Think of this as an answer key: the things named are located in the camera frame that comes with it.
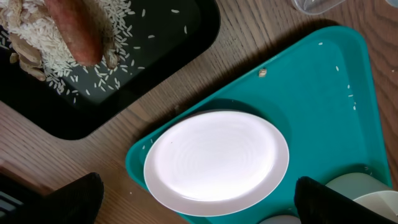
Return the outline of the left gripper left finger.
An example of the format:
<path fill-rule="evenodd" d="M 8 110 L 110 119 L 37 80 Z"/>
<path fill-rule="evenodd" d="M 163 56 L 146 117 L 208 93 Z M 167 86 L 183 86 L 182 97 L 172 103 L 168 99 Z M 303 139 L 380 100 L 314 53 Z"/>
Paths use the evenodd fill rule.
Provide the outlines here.
<path fill-rule="evenodd" d="M 103 199 L 104 184 L 95 172 L 46 196 L 1 175 L 1 223 L 94 224 Z"/>

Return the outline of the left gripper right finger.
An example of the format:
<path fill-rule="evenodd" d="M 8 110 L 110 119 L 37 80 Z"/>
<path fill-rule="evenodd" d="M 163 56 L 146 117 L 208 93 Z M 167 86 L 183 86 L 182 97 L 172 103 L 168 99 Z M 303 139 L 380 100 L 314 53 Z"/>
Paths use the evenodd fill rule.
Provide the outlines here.
<path fill-rule="evenodd" d="M 306 176 L 296 182 L 294 204 L 302 224 L 394 224 Z"/>

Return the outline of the white bowl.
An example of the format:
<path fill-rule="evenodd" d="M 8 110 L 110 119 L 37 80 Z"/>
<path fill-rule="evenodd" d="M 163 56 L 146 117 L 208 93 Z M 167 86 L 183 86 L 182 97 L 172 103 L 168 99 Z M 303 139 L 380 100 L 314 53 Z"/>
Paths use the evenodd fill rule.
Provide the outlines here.
<path fill-rule="evenodd" d="M 351 200 L 374 192 L 392 191 L 391 187 L 381 181 L 359 172 L 339 176 L 327 183 L 326 186 Z"/>

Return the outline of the small white plate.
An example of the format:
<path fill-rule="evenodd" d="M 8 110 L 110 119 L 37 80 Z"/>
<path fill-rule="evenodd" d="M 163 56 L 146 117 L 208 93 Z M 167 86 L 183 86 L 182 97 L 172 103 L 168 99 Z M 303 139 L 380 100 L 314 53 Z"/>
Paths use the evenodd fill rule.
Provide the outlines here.
<path fill-rule="evenodd" d="M 265 219 L 259 224 L 301 224 L 301 221 L 295 216 L 279 215 Z"/>

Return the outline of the white cup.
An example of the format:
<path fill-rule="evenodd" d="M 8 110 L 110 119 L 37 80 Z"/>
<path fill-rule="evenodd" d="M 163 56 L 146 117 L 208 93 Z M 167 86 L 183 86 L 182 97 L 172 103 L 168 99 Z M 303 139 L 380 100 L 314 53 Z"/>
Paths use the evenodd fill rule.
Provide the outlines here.
<path fill-rule="evenodd" d="M 360 196 L 354 201 L 397 223 L 397 192 L 384 190 Z"/>

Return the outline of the large white plate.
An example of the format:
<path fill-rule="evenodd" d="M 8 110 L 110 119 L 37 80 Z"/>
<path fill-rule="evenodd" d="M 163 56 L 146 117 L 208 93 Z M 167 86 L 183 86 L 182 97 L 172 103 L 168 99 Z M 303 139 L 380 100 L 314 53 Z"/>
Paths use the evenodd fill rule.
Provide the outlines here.
<path fill-rule="evenodd" d="M 156 140 L 144 180 L 165 207 L 217 217 L 269 196 L 288 166 L 287 141 L 273 124 L 241 111 L 208 111 L 183 119 Z"/>

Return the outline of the rice and food scraps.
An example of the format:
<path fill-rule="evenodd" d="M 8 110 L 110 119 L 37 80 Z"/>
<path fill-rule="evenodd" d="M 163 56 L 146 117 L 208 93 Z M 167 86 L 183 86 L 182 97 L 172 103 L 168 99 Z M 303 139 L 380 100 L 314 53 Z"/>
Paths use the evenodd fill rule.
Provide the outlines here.
<path fill-rule="evenodd" d="M 93 66 L 71 55 L 44 1 L 1 1 L 1 48 L 11 63 L 71 103 L 101 103 L 141 85 L 146 70 L 184 42 L 199 24 L 193 1 L 84 1 L 103 44 Z"/>

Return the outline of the orange carrot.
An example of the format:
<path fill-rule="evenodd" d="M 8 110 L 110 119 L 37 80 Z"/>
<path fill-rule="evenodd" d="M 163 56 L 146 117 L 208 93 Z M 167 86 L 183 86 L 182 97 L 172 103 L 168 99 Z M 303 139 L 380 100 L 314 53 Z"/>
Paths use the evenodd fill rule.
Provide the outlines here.
<path fill-rule="evenodd" d="M 82 0 L 45 0 L 44 3 L 73 58 L 83 66 L 99 63 L 103 44 L 85 3 Z"/>

